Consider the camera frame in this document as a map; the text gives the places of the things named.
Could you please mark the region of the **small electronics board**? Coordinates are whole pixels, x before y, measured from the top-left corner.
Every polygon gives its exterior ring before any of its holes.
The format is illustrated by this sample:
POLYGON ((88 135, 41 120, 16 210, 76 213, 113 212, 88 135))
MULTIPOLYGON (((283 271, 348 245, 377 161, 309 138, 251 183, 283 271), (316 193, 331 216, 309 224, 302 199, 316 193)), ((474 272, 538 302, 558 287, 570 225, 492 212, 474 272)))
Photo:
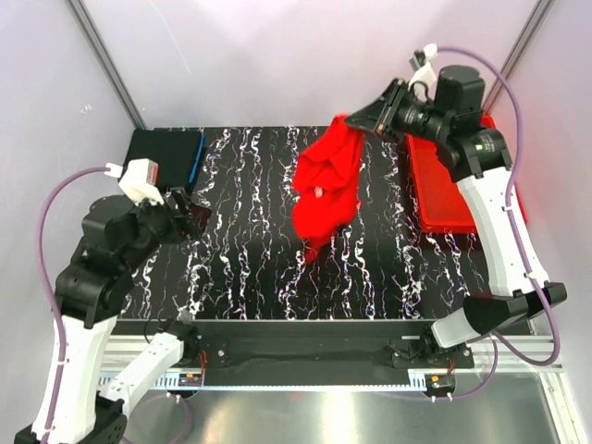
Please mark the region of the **small electronics board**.
POLYGON ((454 374, 430 375, 426 378, 429 389, 454 389, 456 378, 454 374))
POLYGON ((179 386, 197 388, 204 385, 204 374, 203 373, 180 373, 179 374, 179 386))

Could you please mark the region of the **right small electronics board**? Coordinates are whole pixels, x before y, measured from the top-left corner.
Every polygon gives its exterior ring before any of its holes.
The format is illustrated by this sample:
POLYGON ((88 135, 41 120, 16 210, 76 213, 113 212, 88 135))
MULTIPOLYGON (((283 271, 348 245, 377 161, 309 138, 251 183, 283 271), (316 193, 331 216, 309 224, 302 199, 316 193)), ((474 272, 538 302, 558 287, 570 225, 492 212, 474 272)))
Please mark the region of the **right small electronics board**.
POLYGON ((429 389, 454 389, 456 378, 454 374, 430 375, 426 378, 429 389))

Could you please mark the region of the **left aluminium frame post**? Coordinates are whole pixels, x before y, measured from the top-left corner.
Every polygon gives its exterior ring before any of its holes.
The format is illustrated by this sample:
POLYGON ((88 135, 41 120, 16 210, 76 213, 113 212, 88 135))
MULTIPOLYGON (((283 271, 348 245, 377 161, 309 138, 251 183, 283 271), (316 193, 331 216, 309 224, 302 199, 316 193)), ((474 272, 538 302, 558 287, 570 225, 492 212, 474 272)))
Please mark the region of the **left aluminium frame post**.
POLYGON ((146 130, 142 114, 109 54, 87 6, 81 0, 66 0, 65 3, 133 127, 146 130))

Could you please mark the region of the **right aluminium frame post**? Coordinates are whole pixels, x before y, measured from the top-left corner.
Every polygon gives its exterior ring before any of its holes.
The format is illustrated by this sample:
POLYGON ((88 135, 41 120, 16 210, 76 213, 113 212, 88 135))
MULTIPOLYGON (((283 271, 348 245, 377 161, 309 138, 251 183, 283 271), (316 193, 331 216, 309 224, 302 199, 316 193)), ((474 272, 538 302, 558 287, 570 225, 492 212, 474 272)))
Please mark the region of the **right aluminium frame post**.
MULTIPOLYGON (((511 79, 556 2, 555 0, 538 0, 535 2, 500 69, 500 73, 506 80, 511 79)), ((495 80, 484 103, 484 109, 488 114, 491 114, 494 105, 501 96, 502 90, 503 85, 501 81, 495 80)))

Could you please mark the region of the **red plastic bin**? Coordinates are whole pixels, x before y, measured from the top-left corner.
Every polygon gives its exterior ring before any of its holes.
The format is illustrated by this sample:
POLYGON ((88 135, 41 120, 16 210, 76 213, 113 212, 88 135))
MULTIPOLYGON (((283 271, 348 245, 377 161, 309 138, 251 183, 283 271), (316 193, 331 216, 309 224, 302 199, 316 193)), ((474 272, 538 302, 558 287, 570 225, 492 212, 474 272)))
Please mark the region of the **red plastic bin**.
POLYGON ((476 234, 475 222, 448 170, 438 161, 436 145, 406 135, 416 214, 424 233, 476 234))

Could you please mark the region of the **left small electronics board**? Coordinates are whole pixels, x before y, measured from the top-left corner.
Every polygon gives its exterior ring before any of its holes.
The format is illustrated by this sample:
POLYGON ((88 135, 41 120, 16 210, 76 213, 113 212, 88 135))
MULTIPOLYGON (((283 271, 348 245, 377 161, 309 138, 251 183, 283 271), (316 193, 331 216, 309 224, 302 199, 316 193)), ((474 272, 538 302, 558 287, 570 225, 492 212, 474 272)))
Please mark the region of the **left small electronics board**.
POLYGON ((204 385, 204 374, 203 373, 180 373, 179 374, 179 386, 197 388, 204 385))

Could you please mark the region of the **folded black t shirt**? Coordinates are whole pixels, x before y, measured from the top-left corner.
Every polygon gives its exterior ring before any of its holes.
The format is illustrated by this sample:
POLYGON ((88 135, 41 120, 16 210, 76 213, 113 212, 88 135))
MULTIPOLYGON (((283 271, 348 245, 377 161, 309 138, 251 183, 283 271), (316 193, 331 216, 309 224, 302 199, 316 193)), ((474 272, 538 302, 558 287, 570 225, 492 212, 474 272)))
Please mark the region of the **folded black t shirt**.
POLYGON ((158 164, 156 187, 160 191, 182 187, 191 194, 188 177, 202 132, 197 129, 136 129, 133 131, 124 167, 131 160, 150 159, 158 164))

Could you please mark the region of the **aluminium table edge rail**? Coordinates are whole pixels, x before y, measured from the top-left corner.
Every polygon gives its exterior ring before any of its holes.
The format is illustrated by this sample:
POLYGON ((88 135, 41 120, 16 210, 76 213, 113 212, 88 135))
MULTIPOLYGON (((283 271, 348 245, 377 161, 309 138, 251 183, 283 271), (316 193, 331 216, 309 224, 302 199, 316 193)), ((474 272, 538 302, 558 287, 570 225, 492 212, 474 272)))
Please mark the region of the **aluminium table edge rail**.
POLYGON ((547 366, 535 366, 520 359, 498 339, 482 339, 463 345, 450 356, 427 358, 417 354, 419 338, 403 336, 385 339, 379 336, 358 338, 274 338, 209 336, 202 341, 208 369, 237 369, 244 364, 378 364, 396 369, 485 370, 498 359, 501 372, 557 373, 559 360, 547 366))

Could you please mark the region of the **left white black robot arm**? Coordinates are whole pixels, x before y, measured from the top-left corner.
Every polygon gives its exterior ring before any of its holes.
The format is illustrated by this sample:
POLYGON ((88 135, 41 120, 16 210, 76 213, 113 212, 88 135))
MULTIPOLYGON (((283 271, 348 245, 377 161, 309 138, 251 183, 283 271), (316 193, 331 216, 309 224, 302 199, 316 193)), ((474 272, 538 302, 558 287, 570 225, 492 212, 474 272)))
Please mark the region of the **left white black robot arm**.
POLYGON ((91 205, 77 249, 50 289, 56 343, 42 407, 15 442, 118 443, 156 379, 200 358, 197 327, 169 319, 121 373, 99 384, 106 344, 134 287, 133 274, 159 247, 200 239, 211 214, 183 189, 159 203, 113 195, 91 205))

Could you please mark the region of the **red t shirt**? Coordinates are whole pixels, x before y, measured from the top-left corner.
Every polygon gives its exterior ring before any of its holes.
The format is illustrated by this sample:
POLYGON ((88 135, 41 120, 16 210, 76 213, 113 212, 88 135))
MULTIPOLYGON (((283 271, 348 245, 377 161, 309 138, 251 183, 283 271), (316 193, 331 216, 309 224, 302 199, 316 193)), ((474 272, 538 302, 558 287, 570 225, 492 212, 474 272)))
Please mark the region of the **red t shirt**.
POLYGON ((326 132, 298 157, 292 188, 298 193, 291 220, 313 262, 339 228, 352 222, 360 206, 358 186, 364 134, 333 118, 326 132))

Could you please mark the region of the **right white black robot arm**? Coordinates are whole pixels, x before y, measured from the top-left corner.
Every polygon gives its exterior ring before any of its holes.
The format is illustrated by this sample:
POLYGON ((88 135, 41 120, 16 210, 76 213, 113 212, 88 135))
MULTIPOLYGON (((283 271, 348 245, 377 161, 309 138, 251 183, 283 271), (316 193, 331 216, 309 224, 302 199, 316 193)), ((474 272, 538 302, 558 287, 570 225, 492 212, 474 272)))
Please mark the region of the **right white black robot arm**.
POLYGON ((437 302, 420 355, 441 366, 452 345, 500 329, 550 290, 510 183, 501 134, 481 120, 483 81, 470 67, 395 80, 349 117, 324 127, 215 129, 198 181, 213 208, 191 254, 187 308, 204 318, 414 319, 437 302), (487 296, 468 284, 470 254, 413 215, 419 176, 412 140, 427 142, 475 222, 472 246, 487 296))

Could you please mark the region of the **aluminium frame post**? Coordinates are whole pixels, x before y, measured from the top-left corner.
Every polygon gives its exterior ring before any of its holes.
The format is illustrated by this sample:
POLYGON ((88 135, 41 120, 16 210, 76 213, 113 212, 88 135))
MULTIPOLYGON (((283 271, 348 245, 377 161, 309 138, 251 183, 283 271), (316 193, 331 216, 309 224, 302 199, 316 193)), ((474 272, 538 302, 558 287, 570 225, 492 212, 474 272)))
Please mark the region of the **aluminium frame post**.
POLYGON ((65 3, 133 127, 146 130, 142 114, 109 54, 87 6, 81 0, 66 0, 65 3))
MULTIPOLYGON (((538 0, 535 2, 500 69, 500 73, 506 80, 511 79, 556 2, 555 0, 538 0)), ((484 103, 484 109, 488 114, 491 114, 494 105, 501 96, 502 90, 503 85, 501 81, 495 80, 484 103)))

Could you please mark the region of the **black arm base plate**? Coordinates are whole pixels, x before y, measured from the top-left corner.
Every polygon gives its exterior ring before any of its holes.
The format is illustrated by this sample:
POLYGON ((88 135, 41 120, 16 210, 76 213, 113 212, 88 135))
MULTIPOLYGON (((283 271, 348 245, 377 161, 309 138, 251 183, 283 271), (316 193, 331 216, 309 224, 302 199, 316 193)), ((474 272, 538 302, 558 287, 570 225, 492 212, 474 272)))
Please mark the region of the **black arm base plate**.
POLYGON ((421 320, 199 320, 209 388, 305 389, 415 385, 414 370, 471 369, 466 346, 426 347, 421 320))

